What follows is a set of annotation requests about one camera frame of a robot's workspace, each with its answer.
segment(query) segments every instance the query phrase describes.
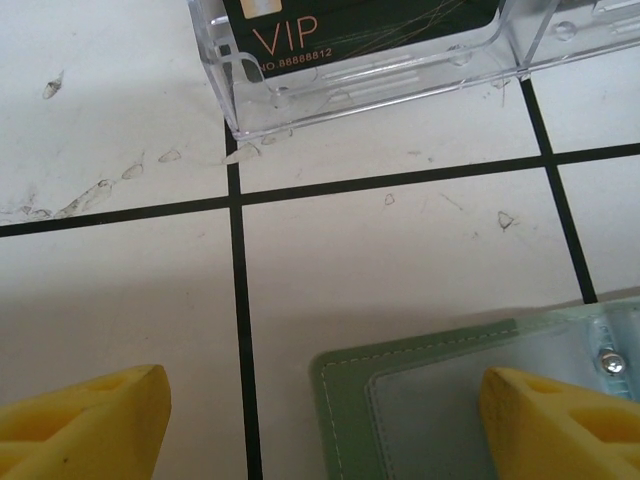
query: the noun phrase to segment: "green leather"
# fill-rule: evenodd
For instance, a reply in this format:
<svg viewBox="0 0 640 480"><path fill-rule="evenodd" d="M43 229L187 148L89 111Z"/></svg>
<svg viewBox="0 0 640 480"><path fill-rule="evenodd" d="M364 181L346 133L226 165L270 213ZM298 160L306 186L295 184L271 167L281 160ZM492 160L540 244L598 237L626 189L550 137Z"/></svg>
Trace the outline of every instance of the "green leather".
<svg viewBox="0 0 640 480"><path fill-rule="evenodd" d="M375 375L466 355L566 322L596 319L630 309L640 309L640 298L573 307L320 355L311 365L311 379L328 478L386 480L366 394L367 385Z"/></svg>

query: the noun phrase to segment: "metal rivet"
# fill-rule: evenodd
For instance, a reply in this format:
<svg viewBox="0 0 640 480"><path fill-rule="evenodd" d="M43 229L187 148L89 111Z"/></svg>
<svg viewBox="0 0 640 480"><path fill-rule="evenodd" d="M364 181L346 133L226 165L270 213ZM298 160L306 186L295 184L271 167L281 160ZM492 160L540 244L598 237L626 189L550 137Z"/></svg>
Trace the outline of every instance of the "metal rivet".
<svg viewBox="0 0 640 480"><path fill-rule="evenodd" d="M600 364L609 375L620 375L627 368L624 358L613 350L605 350L600 353Z"/></svg>

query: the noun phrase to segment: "floor tile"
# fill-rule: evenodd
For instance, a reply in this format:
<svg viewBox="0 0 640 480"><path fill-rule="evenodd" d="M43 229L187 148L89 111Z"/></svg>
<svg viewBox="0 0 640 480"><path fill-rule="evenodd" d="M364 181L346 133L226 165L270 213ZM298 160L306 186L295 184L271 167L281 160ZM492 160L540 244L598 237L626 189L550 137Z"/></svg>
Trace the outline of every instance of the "floor tile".
<svg viewBox="0 0 640 480"><path fill-rule="evenodd" d="M186 2L8 0L0 16L0 222L226 194Z"/></svg>
<svg viewBox="0 0 640 480"><path fill-rule="evenodd" d="M538 154L515 80L271 135L240 163L245 192Z"/></svg>
<svg viewBox="0 0 640 480"><path fill-rule="evenodd" d="M226 212L0 239L0 404L160 363L157 480L246 478Z"/></svg>
<svg viewBox="0 0 640 480"><path fill-rule="evenodd" d="M640 295L640 157L560 172L598 299Z"/></svg>
<svg viewBox="0 0 640 480"><path fill-rule="evenodd" d="M556 152L640 142L640 47L533 74Z"/></svg>
<svg viewBox="0 0 640 480"><path fill-rule="evenodd" d="M265 479L324 478L324 351L579 302L543 170L245 209Z"/></svg>

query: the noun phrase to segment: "green leather wallet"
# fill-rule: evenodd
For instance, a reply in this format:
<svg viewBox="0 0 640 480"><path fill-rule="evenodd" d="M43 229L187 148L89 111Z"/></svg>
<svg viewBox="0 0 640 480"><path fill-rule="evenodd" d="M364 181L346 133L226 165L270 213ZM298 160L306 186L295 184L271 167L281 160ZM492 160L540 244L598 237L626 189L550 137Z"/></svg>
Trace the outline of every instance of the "green leather wallet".
<svg viewBox="0 0 640 480"><path fill-rule="evenodd" d="M486 368L640 398L640 298L328 352L311 366L330 479L497 478L477 413ZM612 377L599 356L614 350Z"/></svg>

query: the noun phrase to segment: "scuff mark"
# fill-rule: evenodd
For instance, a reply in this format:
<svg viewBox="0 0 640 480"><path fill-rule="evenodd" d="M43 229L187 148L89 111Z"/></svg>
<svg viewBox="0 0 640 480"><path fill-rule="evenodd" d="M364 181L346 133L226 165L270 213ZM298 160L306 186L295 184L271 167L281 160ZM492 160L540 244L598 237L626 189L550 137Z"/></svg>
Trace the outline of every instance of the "scuff mark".
<svg viewBox="0 0 640 480"><path fill-rule="evenodd" d="M29 214L29 220L34 221L34 222L38 222L40 220L48 220L51 218L51 216L53 215L53 212L51 210L47 210L46 208L41 208L35 211L32 211Z"/></svg>
<svg viewBox="0 0 640 480"><path fill-rule="evenodd" d="M505 232L507 228L509 228L511 225L514 225L515 221L516 219L513 218L508 213L505 213L502 211L498 212L498 225L500 225L500 228L502 229L503 232Z"/></svg>
<svg viewBox="0 0 640 480"><path fill-rule="evenodd" d="M511 83L510 78L497 78L491 82L491 86L496 90L502 90L504 87Z"/></svg>
<svg viewBox="0 0 640 480"><path fill-rule="evenodd" d="M90 210L111 196L111 191L114 185L115 182L113 180L100 180L93 187L56 213L54 218L69 218Z"/></svg>
<svg viewBox="0 0 640 480"><path fill-rule="evenodd" d="M134 166L127 168L122 173L123 180L132 180L139 177L144 173L144 166L141 163L136 163Z"/></svg>
<svg viewBox="0 0 640 480"><path fill-rule="evenodd" d="M175 162L176 160L180 160L182 155L178 150L169 150L167 153L158 158L159 163L169 163Z"/></svg>
<svg viewBox="0 0 640 480"><path fill-rule="evenodd" d="M493 82L491 82L491 86L493 88L495 88L496 90L502 90L502 108L504 108L504 103L506 100L506 89L504 87L506 87L510 83L511 83L510 78L498 78Z"/></svg>
<svg viewBox="0 0 640 480"><path fill-rule="evenodd" d="M245 160L260 157L261 155L262 153L258 150L258 147L248 142L225 158L222 163L224 165L233 165L234 163L244 162Z"/></svg>
<svg viewBox="0 0 640 480"><path fill-rule="evenodd" d="M440 196L442 198L444 198L447 202L449 202L451 205L453 205L454 207L456 207L458 210L460 210L461 212L464 212L464 208L462 208L458 203L454 202L453 200L451 200L449 197L447 197L444 193L440 193Z"/></svg>
<svg viewBox="0 0 640 480"><path fill-rule="evenodd" d="M56 78L55 80L51 80L49 83L47 83L47 86L44 87L44 91L42 92L42 98L44 98L45 100L49 100L56 93L58 93L62 88L63 78L64 78L64 70L60 72L60 75L58 75L58 78Z"/></svg>
<svg viewBox="0 0 640 480"><path fill-rule="evenodd" d="M286 140L287 138L293 137L293 130L290 128L283 132L272 133L270 135L266 135L260 141L261 145L273 145L274 143L278 143L282 140Z"/></svg>

